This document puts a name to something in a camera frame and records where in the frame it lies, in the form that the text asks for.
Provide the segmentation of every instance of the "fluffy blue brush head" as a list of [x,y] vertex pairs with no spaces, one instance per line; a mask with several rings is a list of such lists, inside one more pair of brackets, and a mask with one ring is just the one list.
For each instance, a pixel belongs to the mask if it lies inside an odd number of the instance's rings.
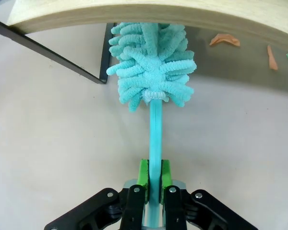
[[179,107],[190,100],[193,89],[186,86],[187,74],[196,69],[194,53],[187,51],[183,25],[159,23],[120,23],[112,28],[109,40],[112,56],[120,63],[107,70],[119,77],[120,102],[129,102],[135,111],[141,100],[168,102]]

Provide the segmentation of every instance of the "curved wooden edge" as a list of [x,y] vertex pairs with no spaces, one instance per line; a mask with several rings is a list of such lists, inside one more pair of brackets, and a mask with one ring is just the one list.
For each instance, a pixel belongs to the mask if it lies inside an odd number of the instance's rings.
[[37,17],[26,18],[17,23],[14,14],[11,14],[9,24],[24,33],[32,33],[52,28],[59,28],[71,25],[107,22],[158,22],[158,23],[178,23],[187,26],[208,28],[212,30],[224,31],[233,34],[242,34],[263,39],[269,44],[279,46],[288,50],[288,11],[274,14],[273,18],[267,10],[266,18],[256,17],[246,18],[243,13],[225,13],[196,8],[194,6],[166,5],[166,4],[112,4],[93,5],[80,7],[65,11],[53,11],[52,13],[41,12]]

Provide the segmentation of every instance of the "bolt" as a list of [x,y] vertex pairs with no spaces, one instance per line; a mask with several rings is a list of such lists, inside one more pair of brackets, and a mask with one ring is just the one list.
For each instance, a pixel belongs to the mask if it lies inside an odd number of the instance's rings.
[[197,193],[197,194],[195,194],[195,197],[198,198],[198,199],[200,199],[200,198],[203,197],[203,194],[201,194],[201,193]]
[[175,192],[176,192],[176,188],[175,188],[175,187],[171,187],[171,188],[169,189],[169,192],[170,192],[170,193],[175,193]]

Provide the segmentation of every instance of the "gray surface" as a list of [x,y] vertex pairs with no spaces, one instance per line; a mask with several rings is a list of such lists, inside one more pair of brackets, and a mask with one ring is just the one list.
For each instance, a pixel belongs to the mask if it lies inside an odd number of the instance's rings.
[[[30,36],[98,74],[104,29]],[[195,94],[185,108],[164,105],[164,158],[189,192],[207,190],[261,230],[288,230],[286,52],[273,48],[273,72],[267,44],[237,35],[241,48],[209,48],[214,35],[188,29]],[[99,190],[120,190],[148,157],[148,129],[144,104],[131,114],[119,103],[117,77],[93,84],[0,37],[0,230],[40,230]]]

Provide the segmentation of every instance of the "black metal frame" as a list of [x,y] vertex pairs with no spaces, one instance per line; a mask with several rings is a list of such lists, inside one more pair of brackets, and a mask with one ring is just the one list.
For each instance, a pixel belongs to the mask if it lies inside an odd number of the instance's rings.
[[108,81],[108,75],[106,73],[107,68],[109,67],[110,62],[110,44],[109,39],[112,38],[111,28],[114,26],[114,23],[107,23],[105,39],[103,43],[101,64],[100,64],[100,73],[99,78],[94,76],[93,74],[87,72],[83,68],[74,64],[73,62],[67,60],[61,55],[53,52],[42,44],[34,41],[33,39],[27,37],[21,31],[18,31],[14,28],[8,27],[6,24],[0,22],[0,35],[10,38],[11,40],[75,71],[76,73],[88,78],[89,80],[98,83],[98,84],[106,84]]

